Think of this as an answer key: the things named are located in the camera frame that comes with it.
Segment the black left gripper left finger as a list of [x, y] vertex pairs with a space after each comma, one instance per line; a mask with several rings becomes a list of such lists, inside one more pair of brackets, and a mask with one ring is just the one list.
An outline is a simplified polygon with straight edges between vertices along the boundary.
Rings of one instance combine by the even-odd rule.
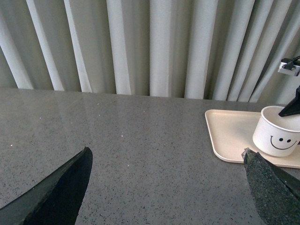
[[90, 180], [93, 154], [82, 151], [0, 210], [2, 225], [73, 225]]

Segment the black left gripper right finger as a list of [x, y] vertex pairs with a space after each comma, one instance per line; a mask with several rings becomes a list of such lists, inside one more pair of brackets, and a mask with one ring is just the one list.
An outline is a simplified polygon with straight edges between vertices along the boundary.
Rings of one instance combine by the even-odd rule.
[[256, 210], [267, 225], [300, 223], [300, 180], [245, 148], [242, 153]]

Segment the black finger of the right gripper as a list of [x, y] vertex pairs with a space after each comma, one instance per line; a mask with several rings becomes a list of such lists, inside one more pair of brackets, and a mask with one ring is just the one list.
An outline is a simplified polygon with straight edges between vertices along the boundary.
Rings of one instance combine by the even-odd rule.
[[300, 87], [296, 89], [295, 97], [279, 113], [280, 117], [298, 115], [300, 113]]

